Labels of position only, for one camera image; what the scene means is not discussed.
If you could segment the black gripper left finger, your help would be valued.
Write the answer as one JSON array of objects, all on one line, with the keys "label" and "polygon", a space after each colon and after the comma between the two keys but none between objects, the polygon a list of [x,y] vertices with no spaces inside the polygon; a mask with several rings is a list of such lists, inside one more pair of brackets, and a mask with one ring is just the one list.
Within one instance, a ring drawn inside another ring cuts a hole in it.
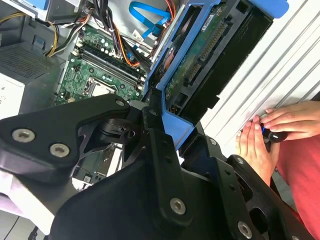
[{"label": "black gripper left finger", "polygon": [[152,88],[148,94],[148,103],[105,94],[2,119],[0,192],[36,226],[51,227],[62,206],[84,191],[72,183],[79,161],[119,143],[124,156],[116,173],[146,165],[156,225],[188,227],[193,216],[173,139],[165,133],[162,93]]}]

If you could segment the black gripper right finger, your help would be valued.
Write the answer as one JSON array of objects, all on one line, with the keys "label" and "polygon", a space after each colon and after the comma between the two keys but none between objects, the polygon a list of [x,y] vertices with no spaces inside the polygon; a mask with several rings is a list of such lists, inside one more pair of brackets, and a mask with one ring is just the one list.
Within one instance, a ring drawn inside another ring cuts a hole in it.
[{"label": "black gripper right finger", "polygon": [[312,235],[240,156],[225,157],[197,124],[179,149],[196,240],[310,240]]}]

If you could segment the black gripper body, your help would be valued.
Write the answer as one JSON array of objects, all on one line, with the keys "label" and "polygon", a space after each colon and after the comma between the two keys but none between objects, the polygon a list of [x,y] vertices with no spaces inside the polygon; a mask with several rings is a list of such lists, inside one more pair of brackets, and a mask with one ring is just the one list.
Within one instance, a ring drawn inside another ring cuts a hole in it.
[{"label": "black gripper body", "polygon": [[186,228],[159,228],[149,198],[144,163],[134,163],[70,198],[56,214],[51,240],[231,240],[216,188],[205,177],[182,171]]}]

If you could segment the person's left hand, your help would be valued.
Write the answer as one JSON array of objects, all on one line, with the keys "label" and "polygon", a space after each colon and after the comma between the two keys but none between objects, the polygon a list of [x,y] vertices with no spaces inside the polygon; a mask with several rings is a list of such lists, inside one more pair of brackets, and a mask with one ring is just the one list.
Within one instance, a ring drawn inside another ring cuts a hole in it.
[{"label": "person's left hand", "polygon": [[255,116],[240,130],[235,139],[235,154],[241,156],[269,186],[279,160],[280,144],[273,143],[267,150],[260,118]]}]

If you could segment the person's right hand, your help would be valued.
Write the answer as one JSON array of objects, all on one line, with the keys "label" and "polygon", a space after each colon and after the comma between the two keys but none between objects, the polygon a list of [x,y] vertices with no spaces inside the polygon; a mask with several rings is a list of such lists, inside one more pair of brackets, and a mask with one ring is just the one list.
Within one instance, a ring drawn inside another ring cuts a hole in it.
[{"label": "person's right hand", "polygon": [[320,134],[320,103],[303,101],[297,104],[268,109],[261,123],[271,132],[287,132],[286,140],[299,140]]}]

